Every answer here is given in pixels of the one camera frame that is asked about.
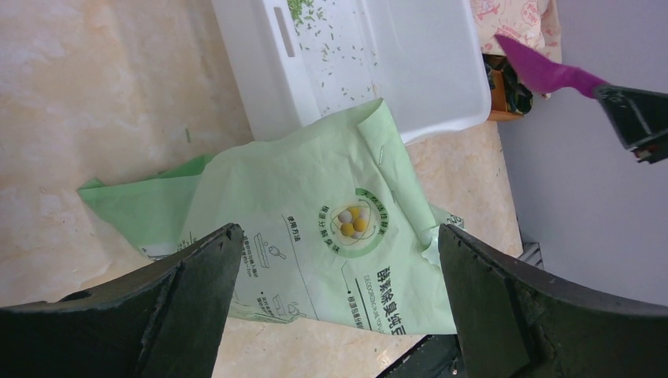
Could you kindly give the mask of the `green cat litter bag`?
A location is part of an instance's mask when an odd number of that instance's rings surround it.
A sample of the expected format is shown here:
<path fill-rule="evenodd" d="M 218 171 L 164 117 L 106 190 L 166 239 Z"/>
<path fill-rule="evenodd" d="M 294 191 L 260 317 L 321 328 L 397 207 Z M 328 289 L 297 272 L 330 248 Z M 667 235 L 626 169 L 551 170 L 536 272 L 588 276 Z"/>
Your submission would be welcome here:
<path fill-rule="evenodd" d="M 234 318 L 456 332 L 438 234 L 463 222 L 428 202 L 381 98 L 133 183 L 89 180 L 79 195 L 152 260 L 238 224 Z"/>

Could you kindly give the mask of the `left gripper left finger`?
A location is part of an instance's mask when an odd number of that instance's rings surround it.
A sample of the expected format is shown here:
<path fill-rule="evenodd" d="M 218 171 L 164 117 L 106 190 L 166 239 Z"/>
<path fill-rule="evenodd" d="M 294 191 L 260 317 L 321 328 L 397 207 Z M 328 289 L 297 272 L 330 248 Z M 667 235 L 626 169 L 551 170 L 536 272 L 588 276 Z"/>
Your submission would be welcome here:
<path fill-rule="evenodd" d="M 57 302 L 2 308 L 2 376 L 211 376 L 242 249 L 242 228 L 227 224 Z"/>

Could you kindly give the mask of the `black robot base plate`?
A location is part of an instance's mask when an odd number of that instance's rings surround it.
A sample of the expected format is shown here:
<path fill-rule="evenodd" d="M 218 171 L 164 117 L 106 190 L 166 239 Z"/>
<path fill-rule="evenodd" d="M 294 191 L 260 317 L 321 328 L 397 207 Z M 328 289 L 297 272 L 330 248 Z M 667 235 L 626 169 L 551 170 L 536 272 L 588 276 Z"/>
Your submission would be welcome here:
<path fill-rule="evenodd" d="M 377 377 L 467 377 L 457 335 L 426 335 Z"/>

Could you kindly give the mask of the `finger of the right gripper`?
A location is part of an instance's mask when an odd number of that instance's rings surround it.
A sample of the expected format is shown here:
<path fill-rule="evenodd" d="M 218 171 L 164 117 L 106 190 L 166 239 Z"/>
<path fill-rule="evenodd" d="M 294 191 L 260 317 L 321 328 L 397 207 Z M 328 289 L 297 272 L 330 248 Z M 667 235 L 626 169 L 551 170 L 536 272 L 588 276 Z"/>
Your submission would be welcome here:
<path fill-rule="evenodd" d="M 639 163 L 667 159 L 667 95 L 630 87 L 602 85 L 594 90 L 625 150 Z"/>

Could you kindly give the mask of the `purple plastic scoop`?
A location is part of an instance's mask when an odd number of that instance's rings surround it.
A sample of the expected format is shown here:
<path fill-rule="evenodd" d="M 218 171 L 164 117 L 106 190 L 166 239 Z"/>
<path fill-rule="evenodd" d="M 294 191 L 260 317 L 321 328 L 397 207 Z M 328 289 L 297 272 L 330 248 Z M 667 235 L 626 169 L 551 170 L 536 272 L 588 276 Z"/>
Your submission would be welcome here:
<path fill-rule="evenodd" d="M 587 98 L 608 82 L 578 67 L 556 63 L 516 39 L 495 34 L 495 39 L 518 77 L 532 91 L 551 94 L 566 87 Z"/>

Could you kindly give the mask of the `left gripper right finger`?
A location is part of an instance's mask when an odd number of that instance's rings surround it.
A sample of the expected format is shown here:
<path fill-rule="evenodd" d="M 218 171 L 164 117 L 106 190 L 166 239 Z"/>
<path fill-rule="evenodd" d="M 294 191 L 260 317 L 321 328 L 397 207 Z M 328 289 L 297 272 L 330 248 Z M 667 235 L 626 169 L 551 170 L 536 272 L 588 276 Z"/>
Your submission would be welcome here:
<path fill-rule="evenodd" d="M 453 225 L 438 247 L 468 376 L 666 376 L 665 306 L 565 280 Z"/>

